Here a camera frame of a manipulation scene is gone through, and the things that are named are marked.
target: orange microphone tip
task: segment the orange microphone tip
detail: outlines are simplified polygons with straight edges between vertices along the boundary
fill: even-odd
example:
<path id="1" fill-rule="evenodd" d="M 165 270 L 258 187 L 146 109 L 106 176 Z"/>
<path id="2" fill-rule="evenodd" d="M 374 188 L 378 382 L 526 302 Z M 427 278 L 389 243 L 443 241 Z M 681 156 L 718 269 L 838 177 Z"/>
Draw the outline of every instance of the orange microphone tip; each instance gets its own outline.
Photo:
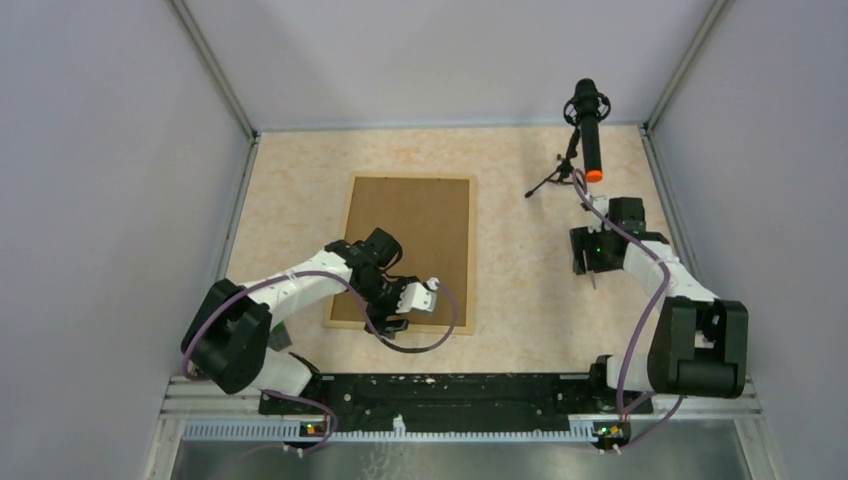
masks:
<path id="1" fill-rule="evenodd" d="M 598 183 L 603 178 L 604 174 L 600 170 L 589 170 L 586 172 L 586 181 L 589 183 Z"/>

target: cable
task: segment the cable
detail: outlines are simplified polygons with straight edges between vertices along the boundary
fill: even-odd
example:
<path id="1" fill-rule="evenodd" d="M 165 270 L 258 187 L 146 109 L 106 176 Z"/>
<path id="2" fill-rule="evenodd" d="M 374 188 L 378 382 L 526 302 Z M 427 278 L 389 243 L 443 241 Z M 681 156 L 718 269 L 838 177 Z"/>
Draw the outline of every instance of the cable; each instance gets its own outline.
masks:
<path id="1" fill-rule="evenodd" d="M 371 331 L 371 333 L 374 334 L 374 336 L 377 337 L 377 339 L 380 340 L 380 342 L 382 342 L 384 345 L 391 348 L 392 350 L 395 350 L 395 351 L 398 351 L 398 352 L 401 352 L 401 353 L 424 353 L 424 352 L 429 352 L 429 351 L 435 350 L 436 348 L 440 347 L 443 343 L 445 343 L 447 341 L 447 339 L 450 337 L 451 333 L 453 333 L 453 330 L 456 328 L 456 323 L 457 323 L 457 320 L 459 318 L 459 307 L 457 306 L 456 298 L 453 296 L 453 292 L 451 292 L 449 288 L 447 288 L 446 286 L 444 286 L 440 282 L 439 283 L 439 289 L 442 290 L 447 295 L 448 301 L 450 302 L 451 308 L 453 310 L 453 315 L 451 317 L 451 324 L 448 327 L 448 331 L 445 332 L 445 335 L 442 336 L 442 338 L 440 338 L 436 343 L 434 343 L 434 344 L 432 344 L 428 347 L 420 347 L 420 348 L 401 347 L 399 345 L 395 345 L 395 344 L 389 342 L 385 338 L 381 337 L 379 333 L 377 333 L 377 328 L 374 327 L 374 324 L 371 322 L 371 319 L 368 317 L 368 314 L 366 313 L 367 306 L 365 304 L 365 300 L 362 299 L 362 296 L 359 295 L 359 293 L 357 293 L 353 289 L 353 287 L 350 285 L 350 283 L 347 280 L 345 280 L 344 278 L 342 278 L 338 275 L 335 275 L 335 274 L 332 274 L 332 273 L 329 273 L 329 272 L 319 271 L 319 270 L 307 270 L 307 271 L 303 271 L 303 272 L 297 272 L 294 275 L 294 278 L 297 278 L 297 277 L 325 277 L 325 278 L 329 278 L 329 279 L 332 279 L 332 280 L 335 280 L 335 281 L 341 283 L 345 287 L 345 289 L 353 295 L 353 298 L 356 301 L 356 304 L 359 307 L 360 312 L 362 312 L 362 315 L 365 317 L 365 322 L 368 324 L 368 329 Z M 202 377 L 200 375 L 192 374 L 191 371 L 189 370 L 189 364 L 191 362 L 191 356 L 192 356 L 192 354 L 194 354 L 194 349 L 197 348 L 197 343 L 200 341 L 201 338 L 203 338 L 203 335 L 205 335 L 206 332 L 209 331 L 209 328 L 212 326 L 212 324 L 215 323 L 215 321 L 218 319 L 218 317 L 220 317 L 225 311 L 227 311 L 228 308 L 230 308 L 233 304 L 235 304 L 240 299 L 246 297 L 247 295 L 250 295 L 251 293 L 253 293 L 257 290 L 267 288 L 267 287 L 269 287 L 271 285 L 275 285 L 277 283 L 294 280 L 294 278 L 290 277 L 287 274 L 283 274 L 283 275 L 279 275 L 279 276 L 276 276 L 276 277 L 272 277 L 272 278 L 263 280 L 262 282 L 259 282 L 256 285 L 253 285 L 253 286 L 250 286 L 250 287 L 245 288 L 243 290 L 240 290 L 235 295 L 228 298 L 224 303 L 222 303 L 221 306 L 219 306 L 217 309 L 215 309 L 215 311 L 212 312 L 211 315 L 209 315 L 209 318 L 207 318 L 206 321 L 203 322 L 203 325 L 200 326 L 200 328 L 197 330 L 197 333 L 194 335 L 194 337 L 192 337 L 191 341 L 189 342 L 188 346 L 186 347 L 186 351 L 185 351 L 185 354 L 183 354 L 183 358 L 182 358 L 182 362 L 181 362 L 181 369 L 182 369 L 183 376 L 186 377 L 189 380 L 203 380 L 204 379 L 204 377 Z M 276 390 L 262 390 L 262 393 L 269 395 L 269 396 L 272 396 L 272 397 L 279 398 L 281 400 L 288 400 L 288 401 L 308 405 L 308 406 L 311 406 L 311 407 L 315 407 L 315 408 L 323 410 L 327 415 L 329 415 L 329 417 L 331 419 L 330 420 L 330 428 L 327 430 L 327 432 L 325 432 L 324 436 L 321 437 L 321 440 L 319 440 L 318 443 L 307 448 L 306 450 L 303 450 L 302 455 L 306 455 L 307 453 L 311 453 L 311 452 L 314 452 L 315 450 L 317 450 L 319 448 L 322 448 L 327 443 L 327 441 L 330 439 L 330 437 L 336 432 L 336 428 L 338 428 L 338 420 L 339 420 L 338 416 L 336 415 L 335 412 L 333 412 L 326 405 L 323 405 L 323 404 L 316 402 L 314 400 L 310 400 L 308 398 L 296 397 L 296 396 L 293 396 L 293 395 L 287 395 L 285 393 L 278 392 Z M 236 457 L 232 462 L 230 462 L 225 467 L 218 470 L 211 478 L 218 477 L 219 475 L 221 475 L 225 471 L 232 468 L 234 465 L 240 463 L 245 458 L 247 458 L 247 457 L 249 457 L 249 456 L 251 456 L 251 455 L 253 455 L 257 452 L 267 450 L 267 449 L 270 449 L 270 448 L 284 448 L 285 449 L 287 447 L 288 446 L 285 445 L 285 444 L 280 445 L 280 444 L 274 443 L 274 444 L 268 444 L 268 445 L 260 445 L 256 448 L 252 448 L 252 449 L 242 453 L 238 457 Z"/>
<path id="2" fill-rule="evenodd" d="M 310 400 L 308 398 L 295 397 L 293 395 L 286 395 L 285 393 L 278 392 L 276 390 L 262 390 L 262 393 L 264 393 L 266 395 L 270 395 L 272 397 L 279 398 L 280 400 L 297 402 L 297 403 L 301 403 L 301 404 L 304 404 L 304 405 L 308 405 L 310 407 L 315 407 L 315 408 L 321 409 L 321 410 L 324 411 L 325 414 L 327 414 L 330 417 L 330 428 L 326 432 L 324 432 L 324 436 L 321 437 L 321 440 L 319 440 L 318 443 L 316 443 L 315 445 L 312 445 L 311 447 L 309 447 L 305 450 L 297 449 L 297 452 L 298 452 L 299 455 L 301 455 L 301 456 L 306 455 L 308 453 L 314 452 L 315 450 L 323 448 L 327 444 L 327 441 L 330 439 L 330 437 L 332 437 L 333 434 L 336 433 L 336 429 L 338 428 L 338 425 L 339 425 L 339 417 L 336 415 L 336 413 L 334 411 L 332 411 L 326 405 L 323 405 L 323 404 L 318 403 L 316 401 Z M 273 449 L 281 448 L 285 451 L 288 451 L 288 449 L 291 448 L 291 447 L 289 447 L 285 443 L 280 442 L 280 443 L 269 443 L 269 444 L 265 444 L 265 445 L 259 445 L 257 447 L 251 448 L 250 450 L 247 450 L 246 452 L 241 453 L 236 458 L 227 462 L 223 467 L 218 469 L 218 471 L 216 471 L 211 477 L 209 477 L 209 479 L 213 480 L 215 478 L 218 478 L 224 472 L 229 471 L 234 466 L 243 462 L 247 457 L 254 455 L 256 453 L 259 453 L 263 450 L 270 450 L 272 448 Z"/>
<path id="3" fill-rule="evenodd" d="M 354 299 L 354 301 L 356 301 L 356 305 L 359 307 L 360 312 L 362 312 L 362 315 L 365 317 L 365 323 L 368 325 L 368 330 L 375 337 L 377 337 L 377 339 L 380 340 L 380 342 L 383 345 L 385 345 L 385 346 L 387 346 L 387 347 L 389 347 L 392 350 L 395 350 L 397 352 L 401 352 L 401 353 L 425 353 L 425 352 L 435 350 L 436 348 L 439 348 L 451 336 L 454 329 L 456 328 L 457 320 L 459 319 L 459 307 L 456 304 L 456 298 L 453 296 L 453 293 L 450 291 L 450 289 L 447 288 L 446 286 L 444 286 L 444 284 L 442 284 L 440 282 L 439 283 L 439 290 L 443 291 L 445 293 L 445 295 L 447 295 L 448 301 L 450 302 L 451 308 L 453 309 L 453 316 L 451 317 L 451 323 L 450 323 L 450 326 L 448 327 L 448 331 L 445 332 L 445 334 L 444 334 L 444 336 L 442 336 L 442 338 L 440 338 L 438 341 L 436 341 L 436 343 L 434 343 L 430 346 L 427 346 L 427 347 L 401 347 L 399 345 L 395 345 L 394 343 L 386 340 L 385 338 L 380 336 L 379 333 L 377 333 L 377 328 L 374 326 L 374 323 L 371 322 L 371 319 L 368 318 L 368 314 L 365 312 L 366 308 L 367 308 L 367 306 L 365 304 L 365 300 L 362 299 L 362 296 L 359 295 L 353 289 L 353 287 L 350 285 L 350 283 L 347 280 L 345 280 L 344 278 L 342 278 L 338 275 L 328 273 L 328 272 L 323 272 L 323 271 L 320 271 L 320 270 L 307 270 L 307 271 L 303 271 L 303 272 L 297 272 L 294 276 L 295 276 L 295 278 L 297 278 L 297 277 L 325 277 L 325 278 L 330 278 L 332 280 L 335 280 L 335 281 L 341 283 L 345 287 L 345 289 L 347 289 L 351 293 L 351 295 L 353 295 L 353 299 Z M 209 318 L 207 318 L 206 321 L 203 322 L 203 325 L 201 325 L 200 328 L 197 330 L 197 333 L 191 339 L 191 342 L 189 342 L 188 347 L 186 348 L 186 351 L 185 351 L 185 354 L 183 355 L 182 363 L 181 363 L 181 370 L 182 370 L 183 376 L 185 376 L 189 380 L 203 380 L 204 379 L 202 376 L 193 375 L 191 373 L 191 371 L 189 370 L 189 362 L 191 361 L 191 356 L 194 354 L 194 349 L 197 348 L 197 343 L 200 341 L 201 338 L 203 338 L 203 336 L 206 334 L 206 332 L 209 331 L 209 328 L 211 328 L 212 324 L 218 319 L 218 317 L 220 317 L 225 311 L 227 311 L 227 309 L 230 308 L 234 303 L 236 303 L 240 299 L 250 295 L 251 293 L 253 293 L 257 290 L 261 290 L 263 288 L 267 288 L 271 285 L 275 285 L 277 283 L 288 281 L 288 280 L 292 280 L 292 279 L 287 274 L 283 274 L 283 275 L 279 275 L 279 276 L 276 276 L 276 277 L 272 277 L 272 278 L 263 280 L 263 281 L 257 283 L 256 285 L 253 285 L 253 286 L 250 286 L 250 287 L 245 288 L 243 290 L 240 290 L 238 293 L 236 293 L 232 297 L 228 298 L 224 303 L 222 303 L 221 306 L 219 306 L 217 309 L 215 309 L 215 311 L 212 312 L 212 315 L 209 315 Z"/>
<path id="4" fill-rule="evenodd" d="M 636 407 L 638 407 L 639 405 L 642 405 L 646 401 L 654 398 L 654 396 L 656 396 L 656 394 L 657 394 L 657 392 L 644 392 L 642 395 L 639 395 L 639 398 L 637 398 L 636 400 L 633 400 L 630 403 L 630 405 L 624 407 L 624 412 L 623 412 L 624 415 L 630 415 L 630 412 L 632 412 L 633 410 L 636 410 Z"/>
<path id="5" fill-rule="evenodd" d="M 645 438 L 648 437 L 648 435 L 654 433 L 654 431 L 656 431 L 656 429 L 658 429 L 661 426 L 668 423 L 669 419 L 671 419 L 671 417 L 674 416 L 675 413 L 677 413 L 677 410 L 680 408 L 680 404 L 682 404 L 682 403 L 683 403 L 683 395 L 681 395 L 677 398 L 677 401 L 674 403 L 674 406 L 671 407 L 671 410 L 666 412 L 666 414 L 663 416 L 663 418 L 661 418 L 657 423 L 651 425 L 647 430 L 645 430 L 644 432 L 639 434 L 638 437 L 634 438 L 633 440 L 630 440 L 627 443 L 627 445 L 624 445 L 623 447 L 619 447 L 619 450 L 622 451 L 622 452 L 626 451 L 626 450 L 630 450 L 631 448 L 635 447 L 636 445 L 639 445 L 640 443 L 642 443 L 645 440 Z"/>
<path id="6" fill-rule="evenodd" d="M 618 412 L 620 415 L 624 415 L 625 407 L 624 407 L 624 379 L 627 376 L 627 370 L 630 368 L 630 362 L 633 360 L 633 352 L 636 350 L 636 343 L 639 341 L 639 337 L 642 335 L 642 330 L 645 328 L 645 324 L 648 323 L 648 317 L 651 315 L 651 311 L 653 311 L 654 307 L 657 305 L 657 302 L 660 301 L 663 294 L 665 294 L 666 289 L 668 288 L 668 284 L 671 282 L 671 272 L 668 270 L 665 262 L 660 260 L 660 257 L 657 256 L 650 248 L 645 246 L 644 243 L 639 241 L 638 238 L 634 237 L 627 233 L 624 229 L 613 223 L 610 219 L 606 217 L 606 215 L 602 214 L 592 205 L 592 202 L 589 201 L 587 194 L 589 193 L 589 189 L 586 187 L 586 177 L 583 175 L 583 172 L 580 169 L 575 168 L 574 172 L 572 172 L 574 176 L 574 190 L 577 192 L 577 195 L 580 197 L 580 200 L 583 204 L 595 214 L 602 222 L 604 222 L 608 227 L 610 227 L 614 232 L 624 237 L 628 242 L 636 245 L 645 252 L 651 260 L 657 262 L 660 266 L 660 269 L 663 272 L 663 280 L 660 283 L 660 286 L 657 287 L 657 291 L 651 296 L 651 299 L 648 301 L 648 304 L 645 306 L 645 310 L 642 311 L 642 315 L 639 317 L 639 321 L 636 323 L 636 328 L 633 330 L 633 335 L 630 336 L 630 343 L 627 345 L 627 350 L 624 353 L 624 359 L 621 362 L 621 371 L 618 374 L 618 385 L 615 391 L 615 403 L 618 408 Z"/>

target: table surface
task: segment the table surface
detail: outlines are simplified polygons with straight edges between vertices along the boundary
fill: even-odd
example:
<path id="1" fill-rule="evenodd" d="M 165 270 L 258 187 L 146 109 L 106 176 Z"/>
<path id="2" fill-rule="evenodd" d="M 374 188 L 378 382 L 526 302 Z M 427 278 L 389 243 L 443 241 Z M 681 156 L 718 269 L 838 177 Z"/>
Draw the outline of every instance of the table surface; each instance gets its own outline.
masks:
<path id="1" fill-rule="evenodd" d="M 648 300 L 624 272 L 571 271 L 568 231 L 585 226 L 572 187 L 524 192 L 556 166 L 563 127 L 264 133 L 250 178 L 228 277 L 256 280 L 309 258 L 340 231 L 354 172 L 477 177 L 476 327 L 420 355 L 389 350 L 363 331 L 321 326 L 326 301 L 286 319 L 292 351 L 323 372 L 583 372 L 622 353 Z M 636 127 L 600 129 L 604 180 L 594 194 L 641 197 L 648 230 L 669 237 Z M 582 165 L 578 157 L 575 166 Z M 651 316 L 637 352 L 650 345 Z M 432 334 L 398 335 L 425 346 Z"/>

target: wooden frame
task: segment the wooden frame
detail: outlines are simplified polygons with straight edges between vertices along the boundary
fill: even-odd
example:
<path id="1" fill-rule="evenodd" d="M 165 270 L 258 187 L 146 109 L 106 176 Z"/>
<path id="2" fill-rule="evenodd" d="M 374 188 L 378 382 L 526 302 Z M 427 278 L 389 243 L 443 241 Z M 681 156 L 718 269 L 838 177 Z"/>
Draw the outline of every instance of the wooden frame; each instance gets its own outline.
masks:
<path id="1" fill-rule="evenodd" d="M 348 194 L 345 199 L 344 213 L 342 214 L 341 226 L 339 227 L 339 238 L 345 238 L 347 231 L 347 223 L 350 219 L 350 208 L 353 200 L 353 188 L 357 178 L 415 178 L 415 179 L 446 179 L 446 180 L 467 180 L 468 181 L 468 275 L 466 284 L 466 302 L 465 302 L 465 325 L 457 325 L 453 330 L 454 334 L 471 335 L 474 333 L 475 324 L 475 307 L 476 307 L 476 292 L 475 279 L 477 268 L 477 177 L 474 175 L 456 175 L 456 174 L 421 174 L 421 173 L 384 173 L 384 172 L 354 172 L 350 176 L 348 182 Z M 364 324 L 362 322 L 351 322 L 346 320 L 333 320 L 331 318 L 335 297 L 330 298 L 324 309 L 324 328 L 344 328 L 350 330 L 360 330 Z M 448 327 L 444 325 L 419 325 L 410 324 L 407 331 L 413 333 L 432 333 L 444 334 Z"/>

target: metal floor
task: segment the metal floor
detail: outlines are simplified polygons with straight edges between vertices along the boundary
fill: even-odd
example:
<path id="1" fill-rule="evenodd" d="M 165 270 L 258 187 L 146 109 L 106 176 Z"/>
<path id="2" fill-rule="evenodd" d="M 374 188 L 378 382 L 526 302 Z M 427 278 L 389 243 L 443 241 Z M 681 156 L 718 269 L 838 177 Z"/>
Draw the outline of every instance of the metal floor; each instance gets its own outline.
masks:
<path id="1" fill-rule="evenodd" d="M 582 443 L 336 442 L 302 460 L 269 449 L 233 464 L 257 445 L 183 441 L 172 480 L 750 479 L 732 421 L 672 422 L 620 457 Z"/>

